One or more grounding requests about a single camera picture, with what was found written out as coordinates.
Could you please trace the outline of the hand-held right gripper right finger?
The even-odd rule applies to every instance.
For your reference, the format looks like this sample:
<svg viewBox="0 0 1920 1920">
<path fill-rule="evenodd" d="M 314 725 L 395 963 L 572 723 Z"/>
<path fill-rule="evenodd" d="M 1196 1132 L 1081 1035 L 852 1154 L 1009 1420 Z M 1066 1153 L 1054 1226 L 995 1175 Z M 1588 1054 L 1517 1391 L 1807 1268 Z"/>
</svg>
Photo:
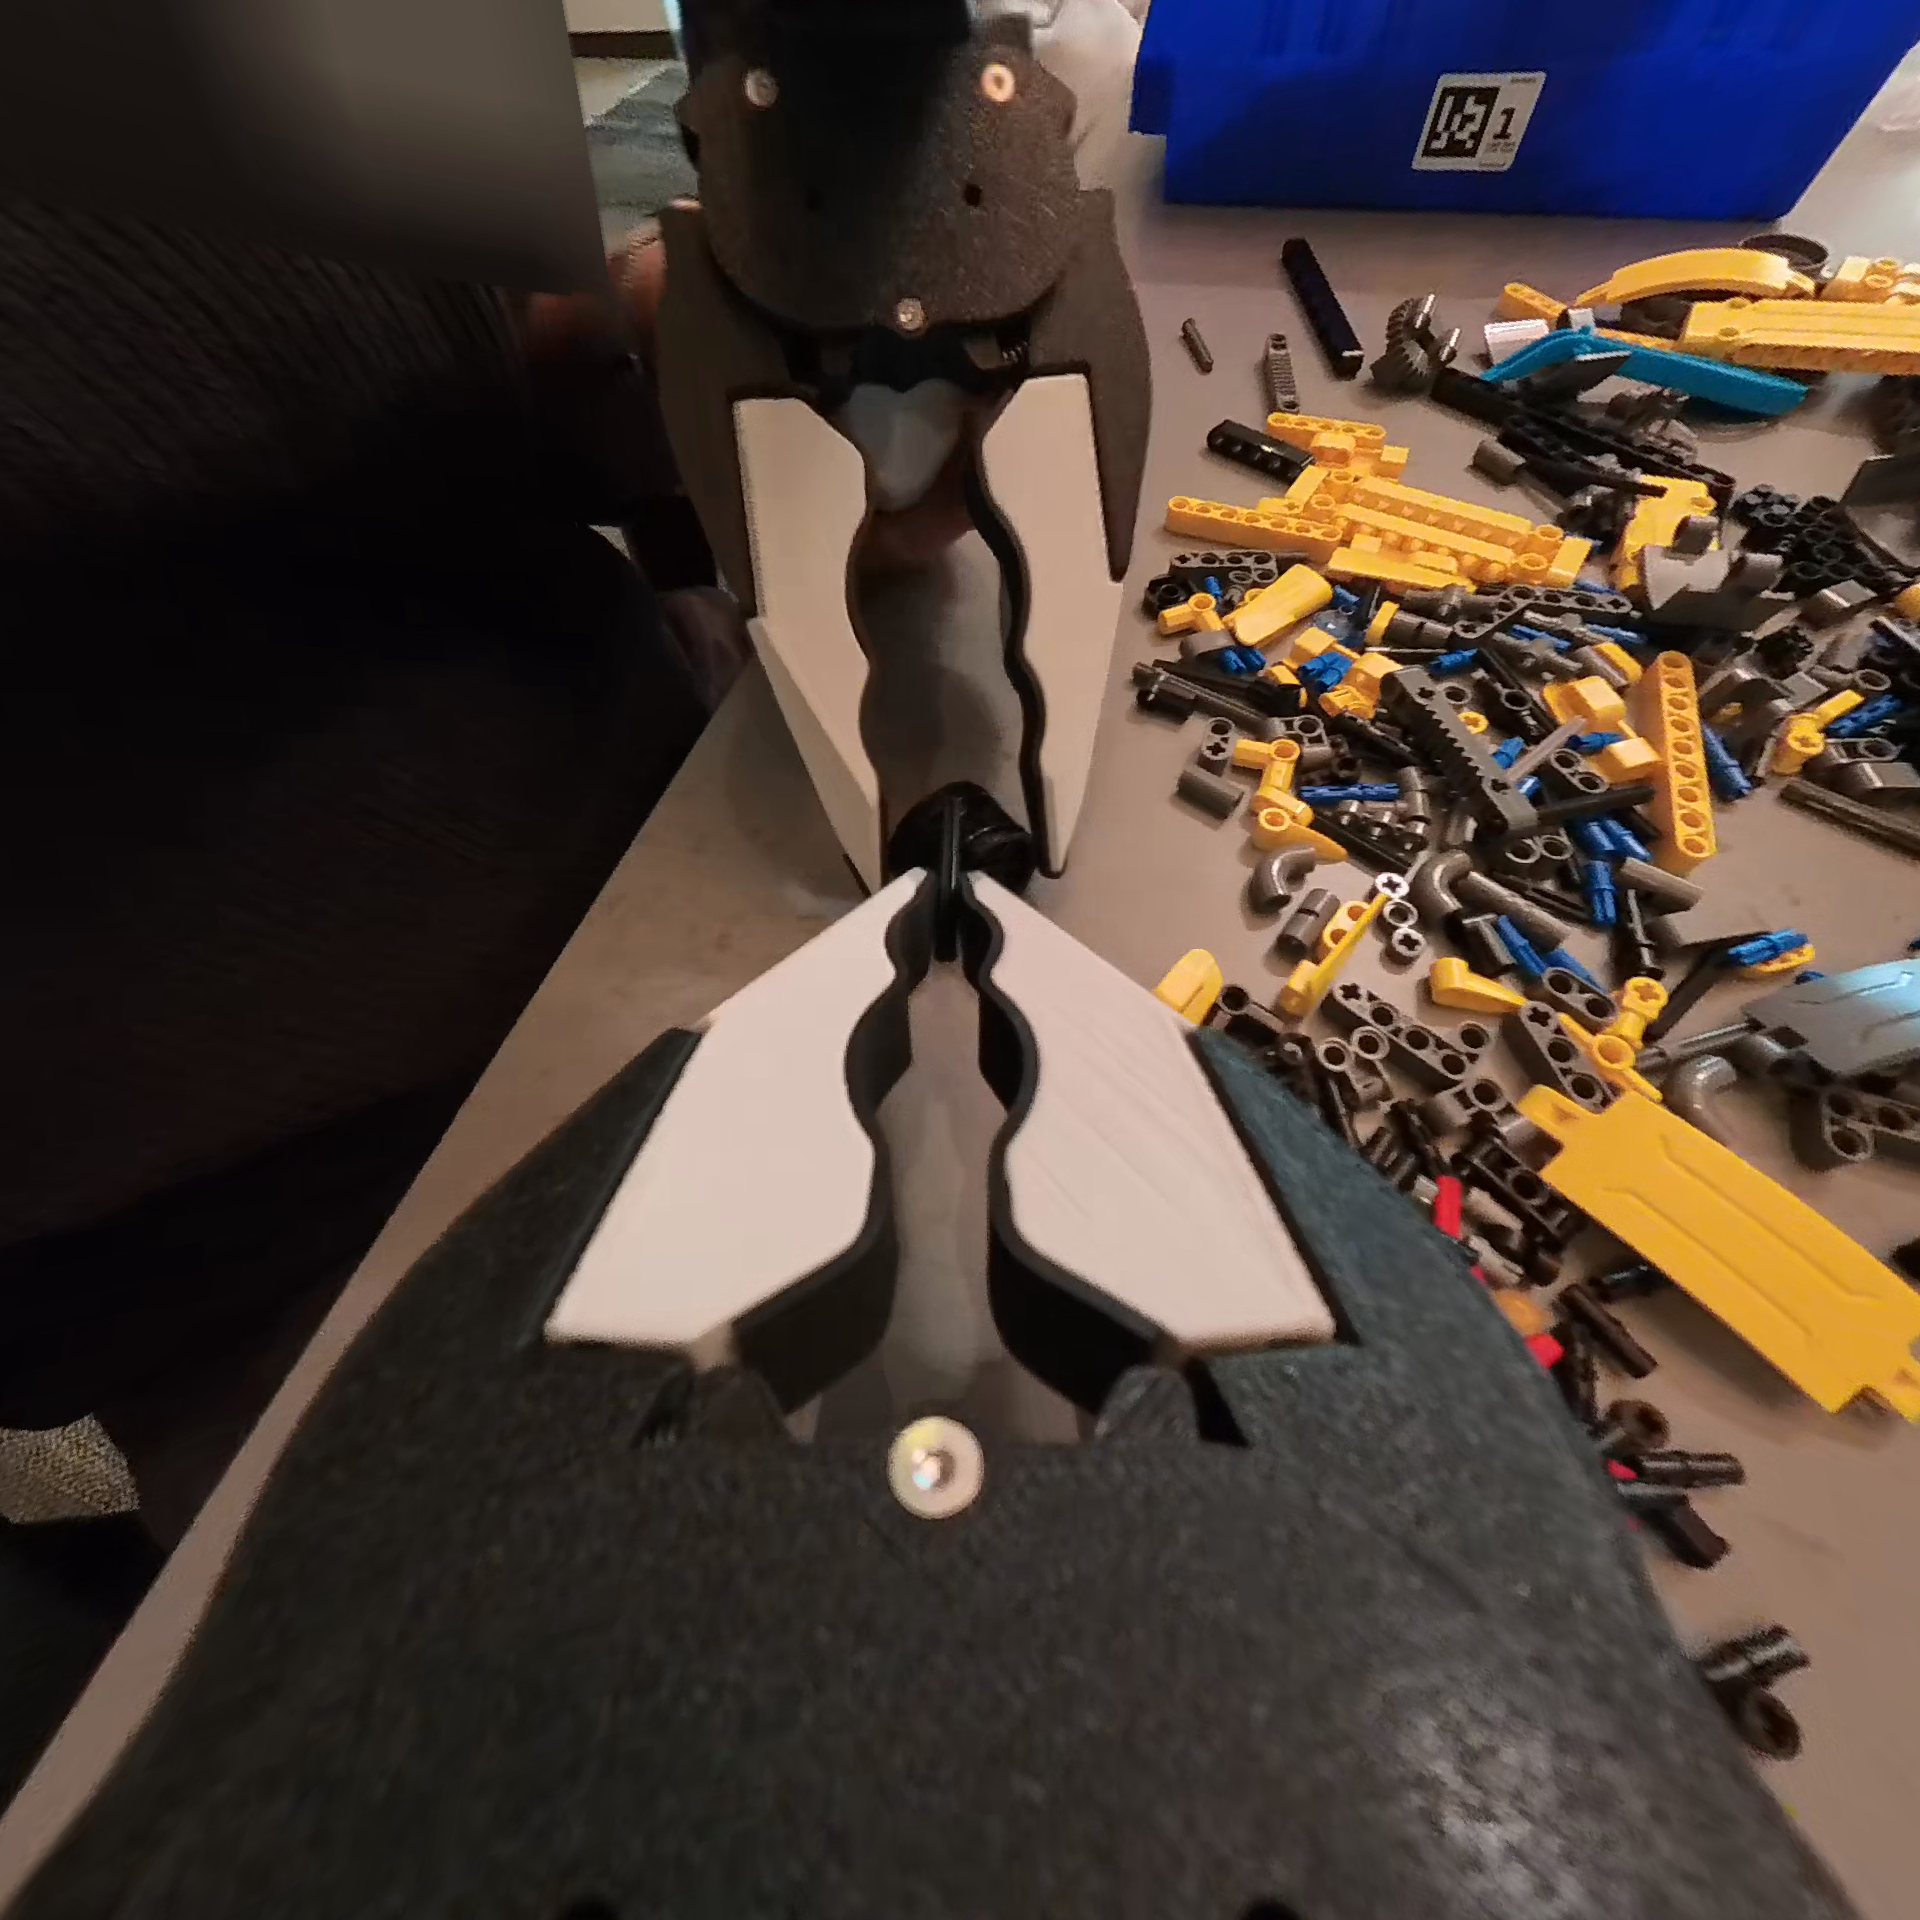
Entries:
<svg viewBox="0 0 1920 1920">
<path fill-rule="evenodd" d="M 1084 1415 L 1140 1369 L 1325 1347 L 1335 1308 L 1196 1026 L 992 877 L 961 884 L 988 1150 L 988 1304 Z"/>
</svg>

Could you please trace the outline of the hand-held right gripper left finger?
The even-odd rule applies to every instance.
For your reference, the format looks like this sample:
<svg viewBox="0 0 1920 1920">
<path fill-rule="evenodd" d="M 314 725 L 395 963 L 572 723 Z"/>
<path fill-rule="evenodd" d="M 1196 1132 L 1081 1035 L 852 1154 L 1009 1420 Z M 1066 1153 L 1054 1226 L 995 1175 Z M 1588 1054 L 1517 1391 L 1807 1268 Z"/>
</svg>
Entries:
<svg viewBox="0 0 1920 1920">
<path fill-rule="evenodd" d="M 907 872 L 706 1017 L 546 1341 L 735 1366 L 784 1413 L 876 1351 L 898 1276 L 876 1119 L 910 1065 L 938 896 Z"/>
</svg>

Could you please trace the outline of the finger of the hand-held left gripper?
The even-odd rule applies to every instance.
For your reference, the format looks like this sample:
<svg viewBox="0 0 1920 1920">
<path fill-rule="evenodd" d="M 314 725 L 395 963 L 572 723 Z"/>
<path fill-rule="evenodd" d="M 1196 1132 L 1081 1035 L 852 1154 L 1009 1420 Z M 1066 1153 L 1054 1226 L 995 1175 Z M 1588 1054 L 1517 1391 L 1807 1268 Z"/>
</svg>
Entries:
<svg viewBox="0 0 1920 1920">
<path fill-rule="evenodd" d="M 740 398 L 733 433 L 752 562 L 748 634 L 828 827 L 876 894 L 886 829 L 863 732 L 870 663 L 852 618 L 866 466 L 802 397 Z"/>
<path fill-rule="evenodd" d="M 1125 582 L 1113 573 L 1087 372 L 1012 390 L 975 438 L 970 500 L 1003 576 L 1026 829 L 1041 872 L 1060 878 L 1093 778 Z"/>
</svg>

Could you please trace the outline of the black toy wheel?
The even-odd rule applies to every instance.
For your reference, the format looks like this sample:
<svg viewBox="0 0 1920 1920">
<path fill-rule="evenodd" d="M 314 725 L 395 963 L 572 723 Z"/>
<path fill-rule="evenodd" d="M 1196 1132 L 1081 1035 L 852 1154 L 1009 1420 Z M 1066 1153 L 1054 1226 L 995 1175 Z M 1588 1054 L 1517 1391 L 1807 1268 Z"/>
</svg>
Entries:
<svg viewBox="0 0 1920 1920">
<path fill-rule="evenodd" d="M 985 787 L 952 780 L 910 806 L 884 845 L 884 872 L 985 874 L 1025 896 L 1041 872 L 1035 837 Z"/>
</svg>

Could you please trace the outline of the pile of toy building pieces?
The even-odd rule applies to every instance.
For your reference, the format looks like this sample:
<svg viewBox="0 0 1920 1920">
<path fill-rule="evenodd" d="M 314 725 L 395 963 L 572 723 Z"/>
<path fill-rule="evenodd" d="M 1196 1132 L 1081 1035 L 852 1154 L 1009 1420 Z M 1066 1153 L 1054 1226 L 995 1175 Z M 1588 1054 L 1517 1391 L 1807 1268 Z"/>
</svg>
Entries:
<svg viewBox="0 0 1920 1920">
<path fill-rule="evenodd" d="M 1497 381 L 1432 295 L 1394 304 L 1366 357 L 1313 243 L 1286 238 L 1278 267 L 1333 376 L 1478 425 L 1472 470 L 1533 498 L 1503 512 L 1595 554 L 1574 589 L 1403 589 L 1171 535 L 1185 550 L 1143 595 L 1168 657 L 1133 667 L 1134 702 L 1202 725 L 1174 798 L 1246 831 L 1245 908 L 1284 980 L 1255 997 L 1192 951 L 1159 997 L 1250 1048 L 1463 1246 L 1630 1523 L 1705 1573 L 1731 1547 L 1698 1497 L 1742 1486 L 1745 1463 L 1601 1394 L 1601 1372 L 1657 1366 L 1621 1304 L 1693 1298 L 1549 1188 L 1559 1147 L 1520 1103 L 1635 1092 L 1754 1167 L 1725 1117 L 1753 1087 L 1807 1175 L 1916 1167 L 1916 1065 L 1830 1079 L 1745 1018 L 1858 969 L 1817 964 L 1784 878 L 1708 888 L 1721 818 L 1761 796 L 1916 858 L 1916 559 L 1864 524 L 1916 508 L 1916 374 L 1742 393 L 1784 411 L 1591 359 Z M 1693 877 L 1654 863 L 1659 759 L 1627 717 L 1662 653 L 1693 660 L 1714 796 L 1718 850 Z M 1518 780 L 1534 835 L 1486 835 L 1388 723 L 1404 667 Z"/>
</svg>

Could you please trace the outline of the person's left hand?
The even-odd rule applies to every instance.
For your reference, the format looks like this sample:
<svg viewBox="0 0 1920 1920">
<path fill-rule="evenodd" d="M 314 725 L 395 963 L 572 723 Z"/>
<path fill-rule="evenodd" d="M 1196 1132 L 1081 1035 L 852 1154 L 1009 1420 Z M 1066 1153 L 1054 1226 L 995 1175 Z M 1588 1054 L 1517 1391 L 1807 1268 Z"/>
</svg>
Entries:
<svg viewBox="0 0 1920 1920">
<path fill-rule="evenodd" d="M 747 671 L 744 614 L 717 581 L 701 518 L 668 445 L 660 400 L 666 255 L 636 230 L 586 295 L 531 295 L 518 339 L 541 433 L 589 520 L 619 536 L 651 590 L 704 710 Z"/>
</svg>

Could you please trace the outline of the yellow studded beam assembly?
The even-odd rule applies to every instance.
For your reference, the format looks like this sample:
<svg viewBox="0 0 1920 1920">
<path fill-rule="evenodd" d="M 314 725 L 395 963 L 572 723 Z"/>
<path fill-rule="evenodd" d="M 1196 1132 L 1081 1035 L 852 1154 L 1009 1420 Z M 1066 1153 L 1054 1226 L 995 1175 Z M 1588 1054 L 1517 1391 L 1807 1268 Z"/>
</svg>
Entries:
<svg viewBox="0 0 1920 1920">
<path fill-rule="evenodd" d="M 1298 412 L 1261 426 L 1220 420 L 1206 451 L 1276 484 L 1250 506 L 1174 495 L 1165 530 L 1208 548 L 1293 556 L 1343 585 L 1423 590 L 1564 590 L 1595 556 L 1592 540 L 1557 523 L 1410 486 L 1409 451 L 1378 425 Z"/>
</svg>

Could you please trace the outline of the blue plastic bin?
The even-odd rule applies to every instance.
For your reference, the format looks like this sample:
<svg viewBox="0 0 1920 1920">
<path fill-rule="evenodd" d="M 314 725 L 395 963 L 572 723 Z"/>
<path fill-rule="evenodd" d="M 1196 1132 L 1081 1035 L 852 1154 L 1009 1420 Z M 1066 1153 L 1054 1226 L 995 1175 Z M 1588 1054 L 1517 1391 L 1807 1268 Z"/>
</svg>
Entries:
<svg viewBox="0 0 1920 1920">
<path fill-rule="evenodd" d="M 1733 224 L 1789 212 L 1915 3 L 1159 3 L 1174 204 Z"/>
</svg>

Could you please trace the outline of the grey toy gear rack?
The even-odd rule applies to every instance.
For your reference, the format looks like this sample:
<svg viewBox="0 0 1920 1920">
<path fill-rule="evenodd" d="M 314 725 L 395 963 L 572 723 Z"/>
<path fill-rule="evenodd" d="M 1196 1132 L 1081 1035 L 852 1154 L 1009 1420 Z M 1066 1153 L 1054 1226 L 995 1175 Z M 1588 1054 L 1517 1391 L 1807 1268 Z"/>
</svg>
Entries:
<svg viewBox="0 0 1920 1920">
<path fill-rule="evenodd" d="M 1380 710 L 1423 765 L 1440 777 L 1450 798 L 1494 841 L 1531 839 L 1541 813 L 1518 778 L 1463 719 L 1448 688 L 1418 667 L 1404 667 L 1380 685 Z"/>
</svg>

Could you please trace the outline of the person's dark knit sweater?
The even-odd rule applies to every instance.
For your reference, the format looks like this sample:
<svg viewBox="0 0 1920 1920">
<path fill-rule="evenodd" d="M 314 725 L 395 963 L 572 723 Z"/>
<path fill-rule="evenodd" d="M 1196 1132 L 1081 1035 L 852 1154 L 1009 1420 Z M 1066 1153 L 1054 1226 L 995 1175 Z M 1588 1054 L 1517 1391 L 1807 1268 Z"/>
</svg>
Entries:
<svg viewBox="0 0 1920 1920">
<path fill-rule="evenodd" d="M 173 1543 L 709 712 L 527 295 L 5 197 L 5 1426 Z"/>
</svg>

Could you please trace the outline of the yellow curved toy panel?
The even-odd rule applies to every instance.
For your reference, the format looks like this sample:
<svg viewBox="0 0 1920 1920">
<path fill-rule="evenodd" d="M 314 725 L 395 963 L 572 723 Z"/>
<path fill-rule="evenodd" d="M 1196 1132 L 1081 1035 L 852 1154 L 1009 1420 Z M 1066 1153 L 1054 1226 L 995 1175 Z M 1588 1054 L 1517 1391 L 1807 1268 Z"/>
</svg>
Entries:
<svg viewBox="0 0 1920 1920">
<path fill-rule="evenodd" d="M 1918 1420 L 1918 1297 L 1884 1260 L 1665 1105 L 1595 1112 L 1531 1087 L 1557 1150 L 1545 1182 L 1738 1335 L 1825 1413 Z"/>
</svg>

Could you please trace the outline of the long yellow holed beam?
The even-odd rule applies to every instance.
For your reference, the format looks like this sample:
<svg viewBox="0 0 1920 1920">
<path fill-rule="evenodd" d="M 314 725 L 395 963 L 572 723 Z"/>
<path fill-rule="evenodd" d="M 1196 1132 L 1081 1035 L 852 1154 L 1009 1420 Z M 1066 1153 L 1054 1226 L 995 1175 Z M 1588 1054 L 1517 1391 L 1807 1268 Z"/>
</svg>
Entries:
<svg viewBox="0 0 1920 1920">
<path fill-rule="evenodd" d="M 1718 853 L 1716 798 L 1707 756 L 1695 663 L 1674 650 L 1644 664 L 1627 699 L 1627 717 L 1657 756 L 1644 804 L 1657 829 L 1652 863 L 1691 878 Z"/>
</svg>

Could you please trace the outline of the grey toy panel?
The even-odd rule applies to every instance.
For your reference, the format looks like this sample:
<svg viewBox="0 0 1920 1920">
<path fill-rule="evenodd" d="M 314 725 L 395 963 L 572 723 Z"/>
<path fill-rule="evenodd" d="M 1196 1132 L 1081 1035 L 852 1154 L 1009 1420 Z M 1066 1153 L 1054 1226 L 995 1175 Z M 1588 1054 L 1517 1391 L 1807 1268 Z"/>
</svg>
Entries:
<svg viewBox="0 0 1920 1920">
<path fill-rule="evenodd" d="M 1918 960 L 1798 980 L 1746 1003 L 1742 1018 L 1830 1081 L 1896 1074 L 1918 1061 Z"/>
</svg>

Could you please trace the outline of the yellow toy vehicle section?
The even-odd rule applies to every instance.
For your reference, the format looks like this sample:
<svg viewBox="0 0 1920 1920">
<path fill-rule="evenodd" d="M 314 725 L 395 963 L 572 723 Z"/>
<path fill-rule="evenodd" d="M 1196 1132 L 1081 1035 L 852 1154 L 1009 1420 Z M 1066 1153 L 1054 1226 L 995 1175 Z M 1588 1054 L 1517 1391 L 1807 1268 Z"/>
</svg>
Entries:
<svg viewBox="0 0 1920 1920">
<path fill-rule="evenodd" d="M 1623 265 L 1578 300 L 1510 282 L 1482 339 L 1497 381 L 1597 362 L 1726 409 L 1784 412 L 1792 397 L 1745 393 L 1830 372 L 1918 372 L 1918 267 L 1864 255 L 1833 267 L 1780 235 L 1665 252 Z"/>
</svg>

